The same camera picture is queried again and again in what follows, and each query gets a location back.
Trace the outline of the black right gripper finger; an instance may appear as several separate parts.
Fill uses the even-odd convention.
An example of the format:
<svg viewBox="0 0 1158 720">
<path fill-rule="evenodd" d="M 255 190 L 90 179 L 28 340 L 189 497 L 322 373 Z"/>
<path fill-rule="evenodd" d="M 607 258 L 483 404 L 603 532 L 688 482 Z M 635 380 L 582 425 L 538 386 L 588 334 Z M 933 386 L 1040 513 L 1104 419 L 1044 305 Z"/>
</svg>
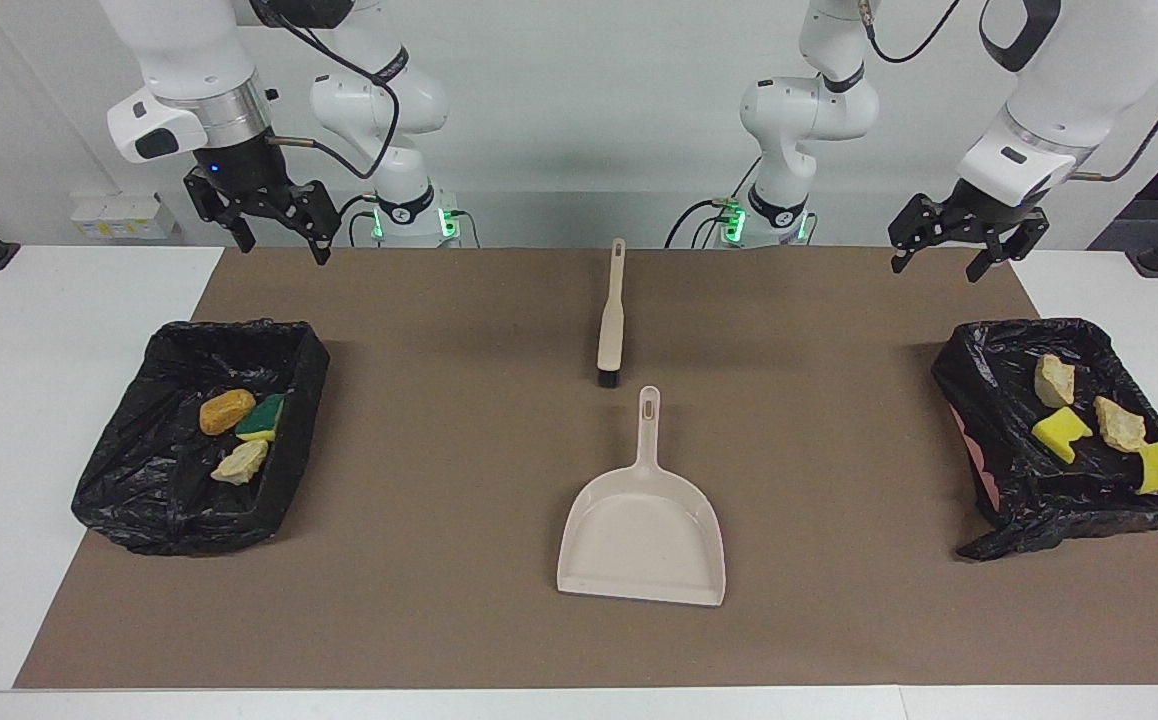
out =
<svg viewBox="0 0 1158 720">
<path fill-rule="evenodd" d="M 327 265 L 336 234 L 340 232 L 342 219 L 340 210 L 337 210 L 322 182 L 279 184 L 277 222 L 305 238 L 315 264 Z"/>
<path fill-rule="evenodd" d="M 244 213 L 217 190 L 201 170 L 186 172 L 183 186 L 203 222 L 219 225 L 230 232 L 230 237 L 241 252 L 254 250 L 256 240 L 250 225 L 245 222 Z"/>
</svg>

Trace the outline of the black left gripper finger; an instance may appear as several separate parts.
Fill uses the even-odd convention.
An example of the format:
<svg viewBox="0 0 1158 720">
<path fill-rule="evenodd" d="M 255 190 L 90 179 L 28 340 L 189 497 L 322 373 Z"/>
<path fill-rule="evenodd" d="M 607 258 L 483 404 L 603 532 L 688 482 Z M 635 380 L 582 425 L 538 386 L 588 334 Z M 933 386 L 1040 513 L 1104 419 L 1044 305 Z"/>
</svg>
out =
<svg viewBox="0 0 1158 720">
<path fill-rule="evenodd" d="M 1014 225 L 968 220 L 969 240 L 981 242 L 983 249 L 967 265 L 967 281 L 979 282 L 995 265 L 1026 259 L 1049 228 L 1049 219 L 1042 208 L 1028 211 Z"/>
<path fill-rule="evenodd" d="M 891 247 L 894 247 L 894 256 L 891 258 L 893 273 L 903 273 L 917 252 L 950 242 L 946 210 L 948 206 L 945 203 L 935 201 L 925 193 L 916 193 L 891 220 L 887 237 Z"/>
</svg>

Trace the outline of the notched yellow sponge piece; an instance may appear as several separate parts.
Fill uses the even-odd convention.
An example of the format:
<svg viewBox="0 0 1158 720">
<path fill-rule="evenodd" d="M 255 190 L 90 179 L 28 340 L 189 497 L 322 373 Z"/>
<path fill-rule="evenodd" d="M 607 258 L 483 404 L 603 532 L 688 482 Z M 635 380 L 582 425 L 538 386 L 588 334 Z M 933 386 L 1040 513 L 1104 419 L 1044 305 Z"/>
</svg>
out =
<svg viewBox="0 0 1158 720">
<path fill-rule="evenodd" d="M 1033 424 L 1029 432 L 1032 438 L 1036 438 L 1036 441 L 1065 465 L 1072 465 L 1077 460 L 1073 443 L 1082 439 L 1094 438 L 1094 429 L 1072 406 L 1054 410 L 1050 416 L 1045 416 Z"/>
</svg>

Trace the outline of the orange brown bread roll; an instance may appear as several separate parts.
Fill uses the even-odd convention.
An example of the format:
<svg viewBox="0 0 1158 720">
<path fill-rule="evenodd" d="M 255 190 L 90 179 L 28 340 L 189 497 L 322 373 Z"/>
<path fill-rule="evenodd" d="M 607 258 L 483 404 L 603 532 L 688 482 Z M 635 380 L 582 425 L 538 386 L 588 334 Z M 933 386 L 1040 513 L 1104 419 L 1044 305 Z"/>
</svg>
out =
<svg viewBox="0 0 1158 720">
<path fill-rule="evenodd" d="M 222 436 L 227 429 L 244 420 L 255 406 L 255 396 L 247 389 L 227 389 L 208 397 L 199 407 L 198 427 L 205 436 Z"/>
</svg>

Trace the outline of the yellow sponge green backing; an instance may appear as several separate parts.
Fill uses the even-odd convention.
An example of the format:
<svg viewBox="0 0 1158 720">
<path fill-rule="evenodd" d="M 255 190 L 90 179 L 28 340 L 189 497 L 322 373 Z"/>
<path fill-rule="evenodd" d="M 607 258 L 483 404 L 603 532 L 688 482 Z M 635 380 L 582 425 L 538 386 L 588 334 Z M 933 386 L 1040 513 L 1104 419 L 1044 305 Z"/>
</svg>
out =
<svg viewBox="0 0 1158 720">
<path fill-rule="evenodd" d="M 233 429 L 242 442 L 272 442 L 277 438 L 279 419 L 285 409 L 286 395 L 269 395 L 256 405 Z"/>
</svg>

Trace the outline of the beige rock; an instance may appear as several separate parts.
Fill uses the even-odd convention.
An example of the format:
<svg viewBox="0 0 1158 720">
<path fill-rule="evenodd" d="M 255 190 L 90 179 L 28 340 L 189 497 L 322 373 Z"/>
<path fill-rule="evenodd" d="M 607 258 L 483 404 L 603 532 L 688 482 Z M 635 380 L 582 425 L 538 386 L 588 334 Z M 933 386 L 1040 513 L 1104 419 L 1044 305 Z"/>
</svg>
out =
<svg viewBox="0 0 1158 720">
<path fill-rule="evenodd" d="M 1142 416 L 1129 413 L 1115 401 L 1097 396 L 1094 401 L 1097 424 L 1104 443 L 1124 454 L 1137 454 L 1149 446 L 1146 421 Z"/>
</svg>

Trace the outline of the striped beige bread chunk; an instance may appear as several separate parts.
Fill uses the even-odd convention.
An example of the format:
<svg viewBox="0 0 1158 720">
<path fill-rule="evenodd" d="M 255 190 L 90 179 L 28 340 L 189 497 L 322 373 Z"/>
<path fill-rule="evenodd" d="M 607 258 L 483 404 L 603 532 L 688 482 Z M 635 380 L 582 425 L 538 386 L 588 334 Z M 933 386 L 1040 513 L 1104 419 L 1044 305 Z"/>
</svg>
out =
<svg viewBox="0 0 1158 720">
<path fill-rule="evenodd" d="M 242 442 L 210 471 L 210 478 L 230 486 L 245 486 L 245 483 L 259 473 L 267 457 L 269 445 L 271 442 L 267 439 L 250 439 Z"/>
</svg>

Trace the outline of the beige hand brush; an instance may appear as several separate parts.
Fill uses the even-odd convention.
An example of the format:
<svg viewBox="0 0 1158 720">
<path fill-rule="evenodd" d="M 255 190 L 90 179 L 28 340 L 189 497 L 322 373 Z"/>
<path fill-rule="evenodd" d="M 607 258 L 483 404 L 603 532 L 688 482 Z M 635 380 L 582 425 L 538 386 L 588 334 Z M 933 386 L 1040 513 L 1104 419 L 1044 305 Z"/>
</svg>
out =
<svg viewBox="0 0 1158 720">
<path fill-rule="evenodd" d="M 626 256 L 626 241 L 615 238 L 611 242 L 608 288 L 598 337 L 598 384 L 607 389 L 620 387 L 620 375 L 623 369 L 625 331 L 623 286 Z"/>
</svg>

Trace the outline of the beige plastic dustpan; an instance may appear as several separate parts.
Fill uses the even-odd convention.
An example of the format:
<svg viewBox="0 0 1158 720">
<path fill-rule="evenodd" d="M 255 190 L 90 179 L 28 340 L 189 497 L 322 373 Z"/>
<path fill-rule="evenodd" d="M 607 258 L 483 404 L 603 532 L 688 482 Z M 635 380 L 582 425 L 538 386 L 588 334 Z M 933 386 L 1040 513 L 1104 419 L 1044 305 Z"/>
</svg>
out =
<svg viewBox="0 0 1158 720">
<path fill-rule="evenodd" d="M 724 534 L 702 488 L 660 462 L 662 395 L 640 389 L 630 465 L 584 484 L 567 510 L 555 587 L 578 596 L 717 609 L 727 593 Z"/>
</svg>

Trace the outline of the black plastic trash bag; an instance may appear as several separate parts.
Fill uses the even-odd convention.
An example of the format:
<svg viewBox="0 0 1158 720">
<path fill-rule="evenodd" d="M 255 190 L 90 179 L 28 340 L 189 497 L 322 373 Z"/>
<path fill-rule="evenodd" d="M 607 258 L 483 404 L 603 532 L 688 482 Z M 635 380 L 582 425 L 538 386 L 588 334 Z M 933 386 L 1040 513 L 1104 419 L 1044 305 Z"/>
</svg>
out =
<svg viewBox="0 0 1158 720">
<path fill-rule="evenodd" d="M 305 322 L 173 322 L 144 351 L 71 502 L 86 528 L 134 553 L 232 553 L 273 537 L 308 468 L 329 352 Z M 249 480 L 214 478 L 242 443 L 208 436 L 210 398 L 279 401 L 274 438 Z"/>
<path fill-rule="evenodd" d="M 1032 425 L 1055 410 L 1033 394 L 1033 366 L 1045 354 L 1076 368 L 1072 407 L 1094 429 L 1094 438 L 1073 443 L 1072 465 L 1031 436 Z M 1158 495 L 1135 493 L 1139 457 L 1106 446 L 1097 424 L 1095 397 L 1108 397 L 1142 416 L 1149 443 L 1158 442 L 1158 413 L 1104 328 L 1078 318 L 959 325 L 937 354 L 932 374 L 981 446 L 1001 493 L 999 512 L 979 505 L 991 530 L 959 548 L 963 559 L 987 561 L 1050 550 L 1069 538 L 1158 530 Z"/>
</svg>

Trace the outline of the pink bin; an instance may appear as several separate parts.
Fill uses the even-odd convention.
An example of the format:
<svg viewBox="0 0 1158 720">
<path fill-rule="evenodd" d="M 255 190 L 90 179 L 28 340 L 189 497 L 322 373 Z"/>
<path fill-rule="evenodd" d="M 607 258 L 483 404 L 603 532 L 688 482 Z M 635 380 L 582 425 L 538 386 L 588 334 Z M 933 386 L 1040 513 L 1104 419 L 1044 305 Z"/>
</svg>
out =
<svg viewBox="0 0 1158 720">
<path fill-rule="evenodd" d="M 999 512 L 1001 493 L 998 483 L 996 483 L 995 475 L 985 468 L 985 455 L 983 455 L 982 448 L 976 439 L 969 436 L 969 429 L 967 429 L 962 416 L 960 416 L 953 406 L 950 406 L 950 411 L 960 432 L 960 436 L 963 439 L 963 445 L 966 445 L 969 469 L 972 469 L 972 477 L 975 478 L 976 484 L 976 493 L 979 497 L 977 504 L 982 510 Z"/>
</svg>

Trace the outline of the brown table mat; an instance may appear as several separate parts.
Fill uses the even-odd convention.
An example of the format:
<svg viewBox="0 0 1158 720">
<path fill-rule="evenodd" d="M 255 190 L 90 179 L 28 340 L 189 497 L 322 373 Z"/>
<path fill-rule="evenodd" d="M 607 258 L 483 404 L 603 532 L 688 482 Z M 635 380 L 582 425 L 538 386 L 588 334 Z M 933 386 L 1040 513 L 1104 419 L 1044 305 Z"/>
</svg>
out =
<svg viewBox="0 0 1158 720">
<path fill-rule="evenodd" d="M 966 251 L 639 251 L 596 383 L 603 250 L 223 252 L 196 319 L 308 322 L 329 370 L 273 541 L 214 559 L 87 534 L 20 688 L 1158 684 L 1158 532 L 963 563 L 981 532 L 930 365 L 1029 316 Z M 555 587 L 576 492 L 660 457 L 720 519 L 717 609 Z"/>
</svg>

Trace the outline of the white wall socket box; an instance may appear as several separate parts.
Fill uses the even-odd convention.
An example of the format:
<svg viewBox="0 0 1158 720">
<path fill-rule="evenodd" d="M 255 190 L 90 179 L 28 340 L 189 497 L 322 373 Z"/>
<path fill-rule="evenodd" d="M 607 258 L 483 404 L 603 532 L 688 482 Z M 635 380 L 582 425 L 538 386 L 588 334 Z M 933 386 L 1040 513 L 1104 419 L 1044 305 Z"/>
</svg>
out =
<svg viewBox="0 0 1158 720">
<path fill-rule="evenodd" d="M 69 216 L 76 232 L 95 241 L 169 241 L 179 223 L 159 193 L 75 197 Z"/>
</svg>

